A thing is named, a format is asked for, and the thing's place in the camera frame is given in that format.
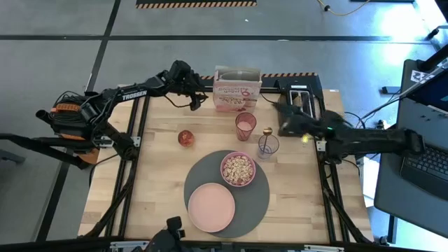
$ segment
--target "bowl of cereal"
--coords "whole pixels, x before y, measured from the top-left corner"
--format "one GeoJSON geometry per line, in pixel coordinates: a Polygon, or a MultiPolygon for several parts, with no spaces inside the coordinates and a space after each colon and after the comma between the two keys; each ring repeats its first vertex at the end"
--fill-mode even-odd
{"type": "Polygon", "coordinates": [[[247,186],[255,177],[255,162],[249,155],[232,152],[221,162],[221,176],[231,186],[247,186]]]}

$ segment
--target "cereal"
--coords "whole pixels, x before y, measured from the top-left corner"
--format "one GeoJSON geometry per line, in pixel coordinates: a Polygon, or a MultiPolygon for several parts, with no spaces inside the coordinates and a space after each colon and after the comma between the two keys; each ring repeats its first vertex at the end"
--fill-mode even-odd
{"type": "Polygon", "coordinates": [[[225,161],[223,175],[232,185],[242,186],[251,180],[253,167],[246,156],[231,157],[225,161]]]}

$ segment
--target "monitor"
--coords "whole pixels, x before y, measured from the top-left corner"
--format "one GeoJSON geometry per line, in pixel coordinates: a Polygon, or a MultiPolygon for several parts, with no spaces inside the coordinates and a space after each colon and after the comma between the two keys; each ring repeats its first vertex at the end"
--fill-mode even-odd
{"type": "Polygon", "coordinates": [[[407,98],[448,114],[448,69],[411,91],[407,98]]]}

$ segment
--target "red apple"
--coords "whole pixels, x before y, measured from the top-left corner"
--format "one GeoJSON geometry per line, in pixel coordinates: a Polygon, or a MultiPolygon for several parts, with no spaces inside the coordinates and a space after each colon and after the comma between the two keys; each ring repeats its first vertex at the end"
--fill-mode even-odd
{"type": "Polygon", "coordinates": [[[193,133],[188,130],[183,130],[181,133],[179,133],[177,139],[183,147],[192,146],[195,142],[195,136],[193,136],[193,133]]]}

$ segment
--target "table leg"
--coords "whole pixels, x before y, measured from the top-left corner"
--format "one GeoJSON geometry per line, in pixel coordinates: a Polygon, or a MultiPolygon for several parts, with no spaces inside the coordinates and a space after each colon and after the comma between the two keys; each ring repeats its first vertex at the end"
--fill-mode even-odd
{"type": "Polygon", "coordinates": [[[387,232],[387,242],[390,244],[395,244],[397,240],[397,222],[398,218],[395,216],[389,216],[389,229],[387,232]]]}

